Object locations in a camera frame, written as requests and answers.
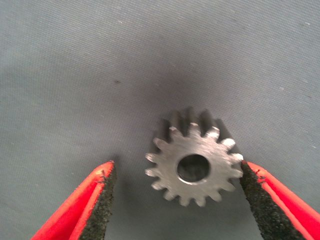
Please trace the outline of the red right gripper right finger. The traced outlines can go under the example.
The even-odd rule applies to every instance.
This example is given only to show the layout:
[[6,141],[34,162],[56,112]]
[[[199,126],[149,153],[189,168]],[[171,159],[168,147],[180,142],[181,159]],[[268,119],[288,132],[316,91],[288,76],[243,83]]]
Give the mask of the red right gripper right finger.
[[320,214],[263,167],[241,163],[240,179],[264,240],[318,240]]

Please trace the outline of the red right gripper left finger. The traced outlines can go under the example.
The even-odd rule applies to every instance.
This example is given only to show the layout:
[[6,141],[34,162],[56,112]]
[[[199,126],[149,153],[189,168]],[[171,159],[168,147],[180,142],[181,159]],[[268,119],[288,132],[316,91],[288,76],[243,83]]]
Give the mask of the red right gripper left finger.
[[96,167],[31,237],[32,240],[104,240],[112,215],[116,166]]

